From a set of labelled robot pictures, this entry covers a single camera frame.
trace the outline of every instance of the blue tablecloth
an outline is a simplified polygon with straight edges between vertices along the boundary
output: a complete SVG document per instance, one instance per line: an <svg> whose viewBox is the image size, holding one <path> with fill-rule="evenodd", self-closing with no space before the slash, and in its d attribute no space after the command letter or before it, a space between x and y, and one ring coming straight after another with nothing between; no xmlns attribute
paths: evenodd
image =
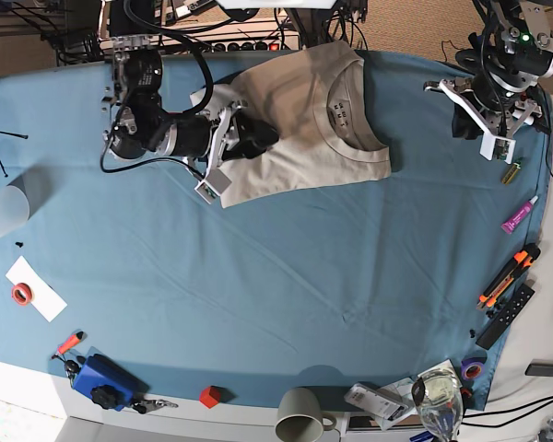
<svg viewBox="0 0 553 442"><path fill-rule="evenodd" d="M276 56L223 55L210 57L214 78ZM480 156L480 140L452 139L453 104L422 91L457 71L361 56L368 118L391 148L392 176L227 210L204 203L176 165L99 171L108 66L0 79L0 130L29 135L0 135L10 174L0 172L0 188L22 175L36 207L0 239L0 361L63 376L49 356L81 329L80 352L95 347L153 393L196 399L217 385L232 403L277 406L286 390L313 386L324 408L341 408L339 393L356 381L384 385L447 358L458 366L476 349L469 330L487 321L479 293L537 237L546 140L528 127L517 134L524 168L504 186L506 165ZM165 107L188 107L201 85L191 59L168 60ZM506 235L500 224L537 193L533 213ZM5 274L20 254L68 304L52 323L10 298ZM476 381L477 407L502 345Z"/></svg>

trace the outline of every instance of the red cube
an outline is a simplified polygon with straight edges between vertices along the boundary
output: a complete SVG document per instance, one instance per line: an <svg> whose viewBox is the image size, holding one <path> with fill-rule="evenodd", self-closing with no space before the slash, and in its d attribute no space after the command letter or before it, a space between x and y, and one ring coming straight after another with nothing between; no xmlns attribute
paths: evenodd
<svg viewBox="0 0 553 442"><path fill-rule="evenodd" d="M201 392L199 401L205 405L206 408L213 408L221 401L221 391L219 391L217 387L207 387Z"/></svg>

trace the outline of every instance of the red tape roll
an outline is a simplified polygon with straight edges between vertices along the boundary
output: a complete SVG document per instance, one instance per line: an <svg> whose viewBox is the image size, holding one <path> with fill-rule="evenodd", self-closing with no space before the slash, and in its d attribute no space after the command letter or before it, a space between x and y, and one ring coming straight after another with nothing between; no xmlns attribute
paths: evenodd
<svg viewBox="0 0 553 442"><path fill-rule="evenodd" d="M20 283L12 287L12 298L20 306L27 306L33 300L33 292L28 285Z"/></svg>

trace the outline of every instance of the red marker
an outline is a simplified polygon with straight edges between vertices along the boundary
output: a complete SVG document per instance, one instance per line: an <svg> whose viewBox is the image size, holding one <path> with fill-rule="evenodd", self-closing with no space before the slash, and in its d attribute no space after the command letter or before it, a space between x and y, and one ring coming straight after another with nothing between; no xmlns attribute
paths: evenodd
<svg viewBox="0 0 553 442"><path fill-rule="evenodd" d="M60 355L63 355L65 352L69 352L72 348L74 348L76 345L82 341L82 338L84 337L84 332L79 331L76 334L73 334L69 338L67 338L67 341L62 343L59 347L57 347L57 353Z"/></svg>

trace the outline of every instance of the orange box cutter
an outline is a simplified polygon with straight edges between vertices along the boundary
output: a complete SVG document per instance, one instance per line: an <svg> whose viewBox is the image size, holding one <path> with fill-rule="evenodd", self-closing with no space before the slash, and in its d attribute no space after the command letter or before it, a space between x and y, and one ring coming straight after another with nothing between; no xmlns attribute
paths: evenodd
<svg viewBox="0 0 553 442"><path fill-rule="evenodd" d="M483 310L494 307L498 298L535 263L540 254L541 249L535 243L526 244L504 265L498 276L479 297L477 308Z"/></svg>

